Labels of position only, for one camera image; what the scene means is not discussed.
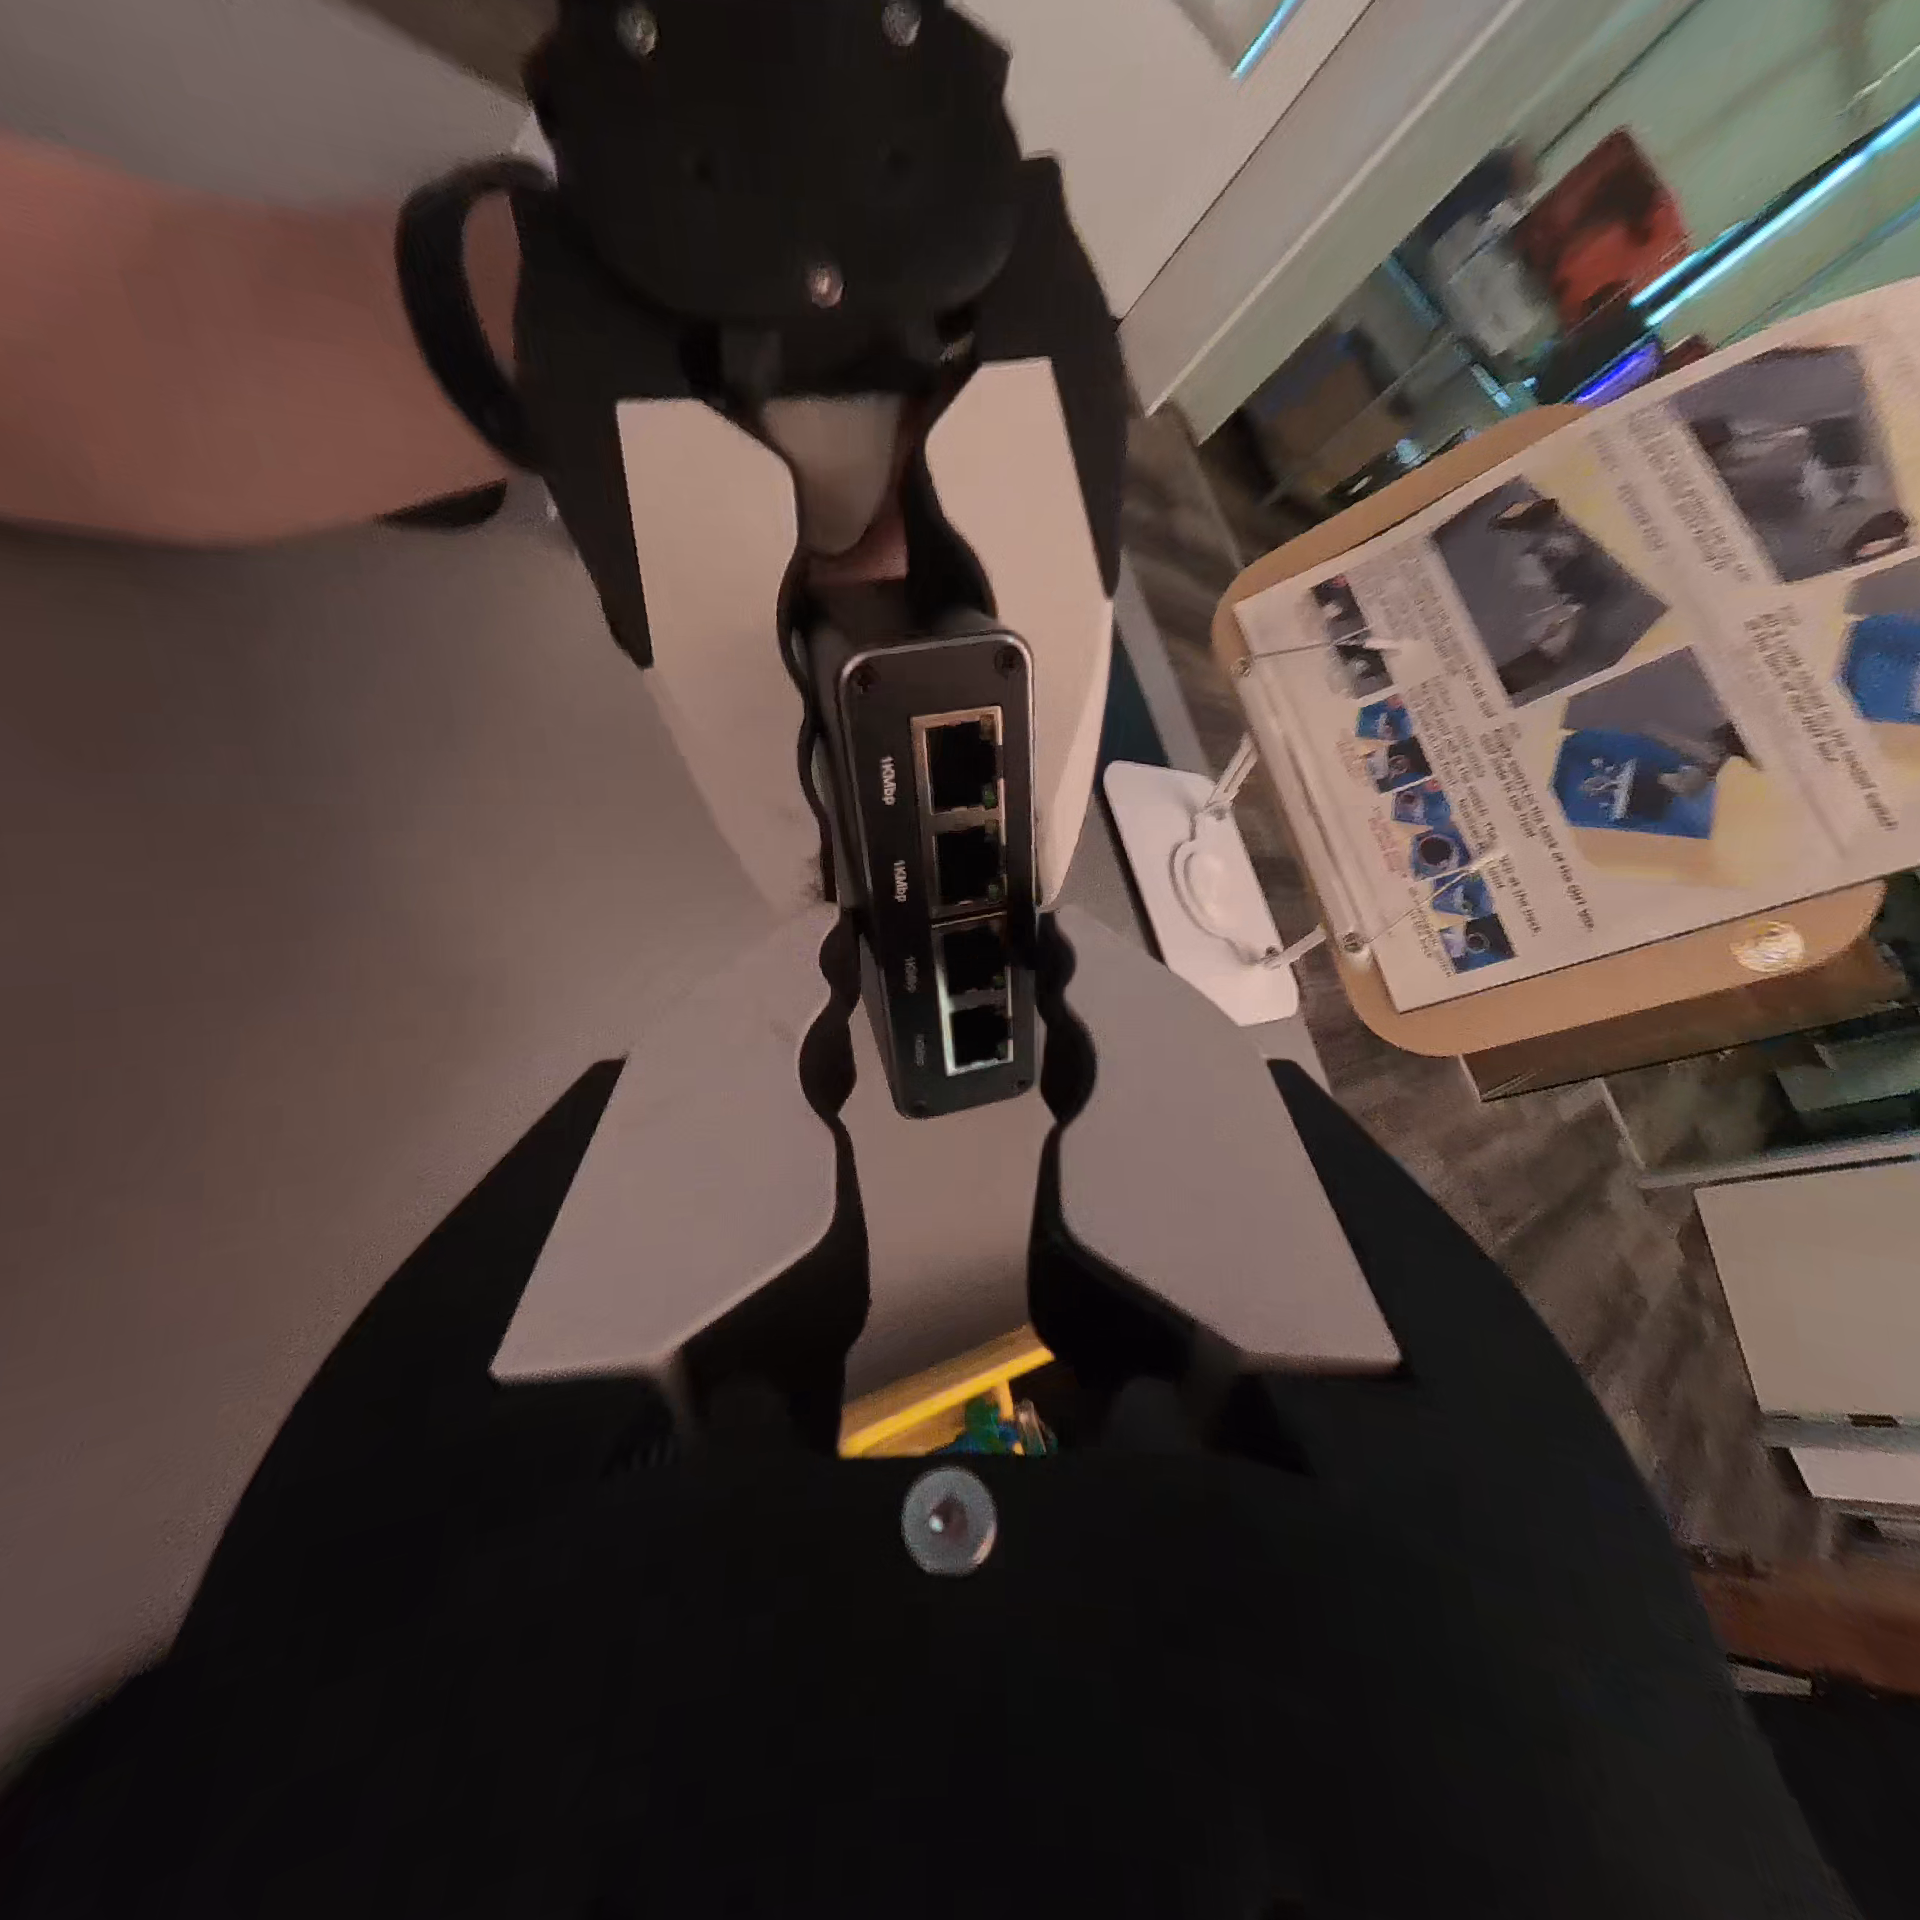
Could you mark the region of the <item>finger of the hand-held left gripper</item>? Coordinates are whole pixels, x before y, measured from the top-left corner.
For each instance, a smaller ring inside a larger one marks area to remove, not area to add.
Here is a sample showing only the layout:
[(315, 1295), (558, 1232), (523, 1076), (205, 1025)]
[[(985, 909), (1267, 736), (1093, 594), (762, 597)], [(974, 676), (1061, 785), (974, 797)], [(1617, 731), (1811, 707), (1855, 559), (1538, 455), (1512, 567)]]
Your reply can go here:
[(783, 623), (800, 553), (792, 469), (703, 400), (623, 400), (616, 432), (656, 707), (757, 893), (819, 904), (823, 831)]
[(1053, 909), (1089, 821), (1113, 668), (1113, 589), (1053, 364), (976, 368), (919, 425), (905, 467), (929, 483), (938, 522), (965, 545), (994, 620), (1031, 661), (1035, 874)]

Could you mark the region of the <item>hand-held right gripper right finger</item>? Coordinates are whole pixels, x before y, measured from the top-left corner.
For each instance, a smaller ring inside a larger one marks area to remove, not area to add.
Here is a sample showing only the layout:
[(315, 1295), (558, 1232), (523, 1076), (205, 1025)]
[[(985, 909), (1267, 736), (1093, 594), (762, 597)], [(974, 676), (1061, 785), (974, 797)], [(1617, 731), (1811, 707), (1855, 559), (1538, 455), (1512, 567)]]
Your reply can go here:
[(1233, 1019), (1087, 912), (1039, 947), (1033, 1329), (1081, 1378), (1389, 1376), (1353, 1242)]

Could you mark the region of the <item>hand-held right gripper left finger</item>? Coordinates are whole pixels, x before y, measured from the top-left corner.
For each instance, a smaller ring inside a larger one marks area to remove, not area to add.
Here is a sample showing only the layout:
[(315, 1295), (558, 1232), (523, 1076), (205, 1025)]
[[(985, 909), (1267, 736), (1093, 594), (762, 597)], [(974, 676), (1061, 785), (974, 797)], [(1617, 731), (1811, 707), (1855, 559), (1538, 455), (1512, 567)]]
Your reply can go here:
[(493, 1378), (665, 1376), (826, 1247), (850, 1162), (857, 935), (810, 905), (645, 1017)]

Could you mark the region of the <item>black ethernet switch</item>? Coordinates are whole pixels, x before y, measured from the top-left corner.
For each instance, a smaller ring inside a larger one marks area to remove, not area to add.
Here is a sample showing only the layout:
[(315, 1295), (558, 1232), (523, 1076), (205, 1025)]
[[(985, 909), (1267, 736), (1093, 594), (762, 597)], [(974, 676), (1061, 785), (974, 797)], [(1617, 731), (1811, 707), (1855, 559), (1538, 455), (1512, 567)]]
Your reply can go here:
[(1033, 668), (974, 611), (829, 589), (807, 635), (835, 871), (897, 1111), (973, 1113), (1039, 1074)]

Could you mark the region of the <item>yellow plastic bin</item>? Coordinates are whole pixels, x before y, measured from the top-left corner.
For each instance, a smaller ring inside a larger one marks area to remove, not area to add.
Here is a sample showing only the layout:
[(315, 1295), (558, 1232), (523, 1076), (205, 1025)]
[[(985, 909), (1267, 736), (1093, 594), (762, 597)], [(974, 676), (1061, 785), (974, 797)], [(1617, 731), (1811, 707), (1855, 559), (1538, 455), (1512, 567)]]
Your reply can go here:
[(848, 1404), (838, 1453), (1043, 1456), (1053, 1434), (1029, 1388), (1053, 1363), (1033, 1329), (998, 1336)]

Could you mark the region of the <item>person's left hand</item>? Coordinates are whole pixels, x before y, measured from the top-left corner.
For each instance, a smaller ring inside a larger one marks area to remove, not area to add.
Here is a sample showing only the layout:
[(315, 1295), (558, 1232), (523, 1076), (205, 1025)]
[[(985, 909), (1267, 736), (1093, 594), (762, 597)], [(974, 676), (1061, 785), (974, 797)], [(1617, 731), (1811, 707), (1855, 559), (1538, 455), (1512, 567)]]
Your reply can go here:
[(5, 136), (5, 524), (270, 545), (505, 483), (426, 367), (399, 224)]

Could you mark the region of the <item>white sheet stand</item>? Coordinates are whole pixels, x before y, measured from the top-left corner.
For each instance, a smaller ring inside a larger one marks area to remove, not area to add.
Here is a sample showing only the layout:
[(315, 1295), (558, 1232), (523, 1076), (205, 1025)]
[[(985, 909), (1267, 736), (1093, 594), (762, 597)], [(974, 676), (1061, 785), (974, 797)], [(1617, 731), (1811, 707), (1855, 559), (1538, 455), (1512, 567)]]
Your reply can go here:
[(1319, 929), (1286, 944), (1241, 837), (1237, 803), (1261, 765), (1251, 736), (1217, 777), (1119, 760), (1102, 777), (1160, 959), (1241, 1028), (1301, 1012), (1299, 962)]

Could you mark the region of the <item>instruction sheet on wooden board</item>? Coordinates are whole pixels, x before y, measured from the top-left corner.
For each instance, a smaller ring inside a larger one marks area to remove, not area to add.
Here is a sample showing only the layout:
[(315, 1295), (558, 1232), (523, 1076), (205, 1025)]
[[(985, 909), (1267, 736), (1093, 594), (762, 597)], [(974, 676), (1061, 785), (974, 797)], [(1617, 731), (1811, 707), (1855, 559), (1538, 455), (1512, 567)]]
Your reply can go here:
[(1915, 280), (1546, 408), (1225, 589), (1359, 1019), (1477, 1055), (1759, 986), (1915, 874)]

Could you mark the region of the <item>red box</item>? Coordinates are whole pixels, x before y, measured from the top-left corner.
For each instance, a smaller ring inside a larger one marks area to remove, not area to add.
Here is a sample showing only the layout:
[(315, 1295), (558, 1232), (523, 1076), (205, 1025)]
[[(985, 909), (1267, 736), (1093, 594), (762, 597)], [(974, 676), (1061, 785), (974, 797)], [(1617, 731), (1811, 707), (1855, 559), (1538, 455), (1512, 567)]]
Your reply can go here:
[(1679, 197), (1618, 128), (1530, 207), (1514, 249), (1568, 336), (1683, 266), (1694, 244)]

